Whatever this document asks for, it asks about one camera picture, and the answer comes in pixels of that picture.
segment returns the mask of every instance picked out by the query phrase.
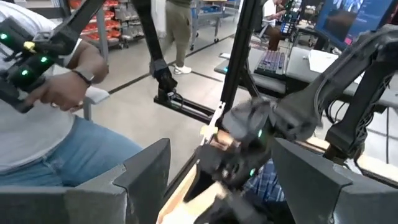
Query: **white t-shirt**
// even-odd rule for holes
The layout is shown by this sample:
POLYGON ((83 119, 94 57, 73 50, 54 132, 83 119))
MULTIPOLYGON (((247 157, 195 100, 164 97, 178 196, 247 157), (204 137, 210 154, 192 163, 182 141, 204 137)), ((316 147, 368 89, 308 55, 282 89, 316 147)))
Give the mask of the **white t-shirt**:
MULTIPOLYGON (((41 15, 16 4, 0 1, 0 22, 10 16, 32 35, 39 31, 50 31, 55 27, 52 21, 41 15)), ((0 47, 8 54, 12 53, 4 45, 0 44, 0 47)), ((13 64, 13 62, 3 62, 4 57, 0 53, 0 70, 5 70, 13 64)), ((71 55, 65 57, 65 65, 71 57, 71 55)), ((53 70, 54 67, 50 68, 45 75, 52 76, 53 70)), ((73 122, 74 115, 71 113, 52 108, 39 101, 28 113, 21 114, 0 100, 0 172, 44 156, 65 139, 73 122)))
MULTIPOLYGON (((262 16, 267 17, 276 14, 276 4, 273 0, 268 0, 262 7, 262 16)), ((268 21, 268 24, 272 27, 276 25, 276 19, 268 21)))

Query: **blue jeans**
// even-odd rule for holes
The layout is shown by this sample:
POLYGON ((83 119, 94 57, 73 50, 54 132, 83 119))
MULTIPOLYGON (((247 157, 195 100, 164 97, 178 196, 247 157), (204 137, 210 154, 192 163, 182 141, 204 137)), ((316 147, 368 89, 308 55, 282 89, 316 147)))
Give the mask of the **blue jeans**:
POLYGON ((128 138, 76 117, 69 135, 46 156, 0 175, 0 186, 70 186, 90 180, 141 151, 128 138))

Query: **chair armrest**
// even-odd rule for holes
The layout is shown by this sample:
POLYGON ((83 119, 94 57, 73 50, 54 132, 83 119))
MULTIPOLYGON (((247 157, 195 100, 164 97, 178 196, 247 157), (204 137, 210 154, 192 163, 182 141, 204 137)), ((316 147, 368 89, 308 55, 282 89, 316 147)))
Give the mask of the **chair armrest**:
POLYGON ((89 87, 86 92, 85 103, 97 105, 109 97, 109 93, 97 87, 89 87))

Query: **computer monitor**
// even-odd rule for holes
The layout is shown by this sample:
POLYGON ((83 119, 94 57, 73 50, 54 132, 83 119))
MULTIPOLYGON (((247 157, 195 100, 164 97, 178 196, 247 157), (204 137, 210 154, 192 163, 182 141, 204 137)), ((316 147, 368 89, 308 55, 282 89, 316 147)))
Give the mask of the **computer monitor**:
POLYGON ((360 33, 383 26, 397 3, 397 0, 326 0, 315 30, 344 50, 360 33))

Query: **plaid shirt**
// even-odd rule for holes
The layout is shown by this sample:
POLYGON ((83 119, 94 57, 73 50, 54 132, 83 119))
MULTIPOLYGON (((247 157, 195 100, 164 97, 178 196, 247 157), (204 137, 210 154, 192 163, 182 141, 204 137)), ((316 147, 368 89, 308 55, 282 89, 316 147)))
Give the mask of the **plaid shirt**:
POLYGON ((285 200, 285 195, 278 182, 278 176, 272 159, 263 165, 257 176, 246 182, 244 191, 252 191, 265 203, 282 202, 285 200))

